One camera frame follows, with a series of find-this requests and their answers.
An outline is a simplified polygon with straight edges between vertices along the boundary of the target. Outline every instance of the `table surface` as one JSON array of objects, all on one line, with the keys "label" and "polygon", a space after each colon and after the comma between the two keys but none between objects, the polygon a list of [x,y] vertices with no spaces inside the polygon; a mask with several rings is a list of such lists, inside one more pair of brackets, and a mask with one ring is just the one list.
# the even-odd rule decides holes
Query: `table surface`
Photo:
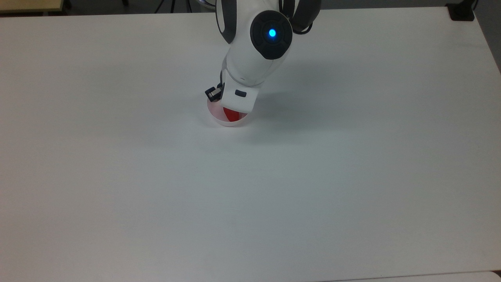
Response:
[{"label": "table surface", "polygon": [[0,280],[501,268],[501,75],[446,8],[321,11],[241,127],[214,15],[0,18]]},{"label": "table surface", "polygon": [[1,13],[61,11],[63,0],[0,0]]},{"label": "table surface", "polygon": [[[352,280],[354,282],[367,282],[367,280]],[[407,276],[394,278],[376,278],[369,282],[500,282],[494,272],[454,273],[441,275]]]}]

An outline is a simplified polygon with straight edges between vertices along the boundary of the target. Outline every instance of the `black cable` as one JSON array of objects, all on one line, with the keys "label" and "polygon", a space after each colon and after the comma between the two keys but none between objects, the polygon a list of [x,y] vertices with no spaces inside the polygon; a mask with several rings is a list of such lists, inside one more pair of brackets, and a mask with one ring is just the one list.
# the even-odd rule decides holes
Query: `black cable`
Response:
[{"label": "black cable", "polygon": [[303,34],[306,34],[308,32],[310,32],[310,30],[312,30],[312,26],[313,26],[313,23],[308,27],[307,30],[305,31],[295,31],[295,30],[292,30],[295,34],[299,34],[299,35],[303,35]]},{"label": "black cable", "polygon": [[162,4],[163,4],[163,1],[164,1],[164,0],[162,0],[162,1],[160,2],[160,5],[158,5],[157,9],[155,10],[155,14],[156,14],[156,13],[158,13],[158,10],[160,9],[160,7],[161,7],[161,6],[162,6]]},{"label": "black cable", "polygon": [[186,4],[188,5],[189,12],[192,13],[193,11],[191,10],[191,3],[189,2],[189,0],[186,0]]},{"label": "black cable", "polygon": [[176,4],[176,0],[172,0],[172,5],[170,6],[170,13],[174,13],[174,5]]}]

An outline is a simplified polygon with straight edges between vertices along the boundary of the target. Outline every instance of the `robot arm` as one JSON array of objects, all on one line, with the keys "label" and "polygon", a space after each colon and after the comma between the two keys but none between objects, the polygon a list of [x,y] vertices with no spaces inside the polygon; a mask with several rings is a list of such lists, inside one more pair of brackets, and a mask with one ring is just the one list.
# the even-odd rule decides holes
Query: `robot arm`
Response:
[{"label": "robot arm", "polygon": [[216,0],[219,31],[230,44],[211,102],[250,113],[265,79],[285,60],[293,33],[309,31],[321,0]]}]

